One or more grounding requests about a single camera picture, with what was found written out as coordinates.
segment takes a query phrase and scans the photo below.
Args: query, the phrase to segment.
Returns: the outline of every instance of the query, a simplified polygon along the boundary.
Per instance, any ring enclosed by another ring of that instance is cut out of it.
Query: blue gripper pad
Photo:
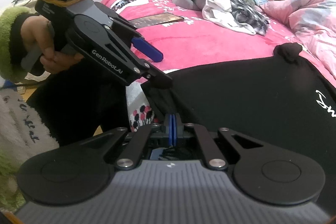
[[[132,38],[132,44],[137,50],[141,51],[145,56],[149,57],[154,62],[161,62],[163,60],[163,53],[151,44],[149,44],[143,38]]]
[[[177,145],[177,132],[176,132],[176,116],[174,114],[169,115],[169,146]]]

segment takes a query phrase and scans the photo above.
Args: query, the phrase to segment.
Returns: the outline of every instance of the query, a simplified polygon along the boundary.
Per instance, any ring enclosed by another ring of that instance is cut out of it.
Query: wooden floor
[[[27,101],[28,98],[33,94],[33,92],[34,92],[35,90],[36,90],[36,89],[26,89],[25,94],[22,94],[23,99],[24,99],[25,101]],[[98,135],[98,134],[100,134],[100,133],[102,133],[102,130],[101,130],[100,127],[98,127],[94,135]]]

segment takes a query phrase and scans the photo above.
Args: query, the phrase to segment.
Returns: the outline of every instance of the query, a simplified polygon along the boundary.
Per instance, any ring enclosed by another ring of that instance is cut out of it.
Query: finger
[[[58,74],[57,71],[54,71],[51,68],[48,68],[47,66],[43,66],[43,68],[45,69],[45,71],[47,71],[48,73],[50,73],[52,75]]]
[[[53,60],[55,63],[67,68],[70,68],[72,65],[80,61],[80,59],[78,60],[74,56],[64,54],[62,52],[55,52]]]
[[[40,61],[42,65],[52,71],[55,71],[56,73],[68,69],[67,67],[63,67],[57,63],[55,63],[53,60],[46,59],[45,56],[41,56]]]
[[[84,58],[84,56],[81,55],[80,53],[76,53],[76,54],[74,55],[74,58],[75,58],[76,60],[80,61],[80,60],[82,60],[82,59]]]
[[[54,42],[48,29],[48,20],[41,17],[38,23],[34,24],[32,34],[35,37],[41,51],[47,59],[54,57]]]

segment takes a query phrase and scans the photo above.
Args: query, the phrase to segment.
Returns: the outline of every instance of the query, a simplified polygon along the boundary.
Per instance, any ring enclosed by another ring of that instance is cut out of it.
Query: gray ribbed plate
[[[135,170],[117,172],[86,202],[68,207],[29,202],[17,216],[25,224],[322,224],[329,219],[313,203],[259,203],[237,190],[225,172],[210,171],[198,160],[144,160]]]

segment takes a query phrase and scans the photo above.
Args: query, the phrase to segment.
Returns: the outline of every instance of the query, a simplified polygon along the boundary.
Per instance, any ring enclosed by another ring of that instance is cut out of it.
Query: phone screen
[[[129,22],[137,28],[179,21],[184,21],[184,17],[176,16],[171,13],[162,13],[129,20]]]

